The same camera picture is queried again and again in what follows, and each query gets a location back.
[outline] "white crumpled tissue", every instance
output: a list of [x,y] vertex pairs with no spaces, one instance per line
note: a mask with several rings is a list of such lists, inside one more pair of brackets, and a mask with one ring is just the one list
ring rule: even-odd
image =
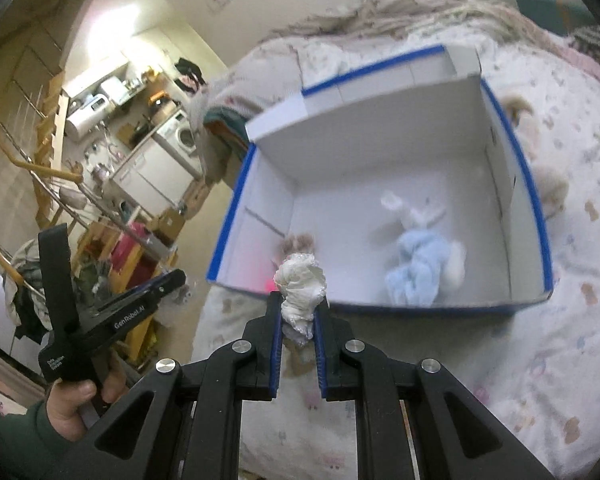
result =
[[290,254],[273,281],[285,297],[283,334],[301,348],[314,337],[314,309],[324,299],[327,283],[313,254]]

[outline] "green sleeve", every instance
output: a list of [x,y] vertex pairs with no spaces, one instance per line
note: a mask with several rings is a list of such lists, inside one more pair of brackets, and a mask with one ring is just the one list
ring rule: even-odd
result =
[[44,402],[24,415],[0,416],[0,471],[18,480],[40,480],[71,443],[56,433]]

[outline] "finger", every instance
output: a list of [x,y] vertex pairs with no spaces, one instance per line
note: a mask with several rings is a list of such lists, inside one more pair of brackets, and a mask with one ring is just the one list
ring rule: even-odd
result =
[[79,406],[91,400],[95,394],[96,385],[93,381],[68,383],[58,380],[51,388],[46,408],[57,418],[67,420],[75,415]]
[[112,352],[109,358],[109,375],[102,385],[102,400],[112,404],[127,392],[125,371],[116,355]]

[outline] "silver bolt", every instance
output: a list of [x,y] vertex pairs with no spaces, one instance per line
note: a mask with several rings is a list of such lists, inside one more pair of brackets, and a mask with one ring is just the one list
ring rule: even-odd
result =
[[170,358],[160,359],[155,364],[155,369],[158,370],[161,374],[168,374],[176,367],[176,361]]
[[344,343],[344,348],[349,350],[349,352],[357,354],[365,349],[365,344],[360,341],[360,339],[349,339],[346,343]]
[[440,363],[435,359],[427,358],[423,359],[420,366],[422,369],[430,374],[435,374],[440,371]]
[[231,350],[238,352],[238,354],[244,354],[251,350],[251,343],[245,339],[238,339],[238,341],[235,341],[234,344],[231,345]]

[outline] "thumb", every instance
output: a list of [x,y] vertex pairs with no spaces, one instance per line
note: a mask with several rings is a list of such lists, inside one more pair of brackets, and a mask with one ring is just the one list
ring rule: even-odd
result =
[[91,400],[96,394],[93,381],[67,383],[56,381],[51,388],[46,401],[47,410],[61,420],[67,420],[75,415],[78,407]]

